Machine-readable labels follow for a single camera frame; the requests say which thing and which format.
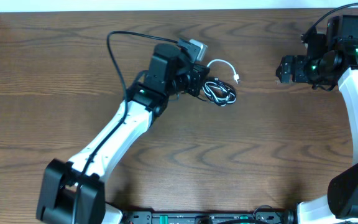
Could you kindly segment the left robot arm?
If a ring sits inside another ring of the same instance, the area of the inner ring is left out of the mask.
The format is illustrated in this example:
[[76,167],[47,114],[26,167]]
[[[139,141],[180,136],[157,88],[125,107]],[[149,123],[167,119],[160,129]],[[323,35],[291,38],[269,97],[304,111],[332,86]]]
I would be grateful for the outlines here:
[[69,161],[54,159],[44,172],[36,218],[44,223],[120,223],[123,212],[105,201],[105,184],[134,141],[165,111],[170,96],[198,96],[209,68],[207,45],[191,39],[158,44],[149,69],[126,90],[113,119]]

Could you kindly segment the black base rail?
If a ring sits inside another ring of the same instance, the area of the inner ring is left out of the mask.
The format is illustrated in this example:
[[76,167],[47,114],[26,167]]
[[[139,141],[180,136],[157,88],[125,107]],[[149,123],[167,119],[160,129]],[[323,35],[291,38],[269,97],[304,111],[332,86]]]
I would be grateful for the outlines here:
[[250,223],[250,220],[268,224],[297,223],[296,218],[290,212],[258,210],[242,213],[125,211],[120,224],[197,224],[222,223],[231,220],[240,220],[241,223]]

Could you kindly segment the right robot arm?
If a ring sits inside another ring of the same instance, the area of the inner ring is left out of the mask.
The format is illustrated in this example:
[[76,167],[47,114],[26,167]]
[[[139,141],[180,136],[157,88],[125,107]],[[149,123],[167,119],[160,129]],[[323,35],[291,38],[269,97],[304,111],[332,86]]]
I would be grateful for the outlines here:
[[286,55],[276,70],[282,83],[307,83],[314,90],[338,88],[351,127],[352,165],[328,186],[326,195],[287,211],[284,223],[358,223],[358,16],[328,20],[327,32],[304,38],[306,55]]

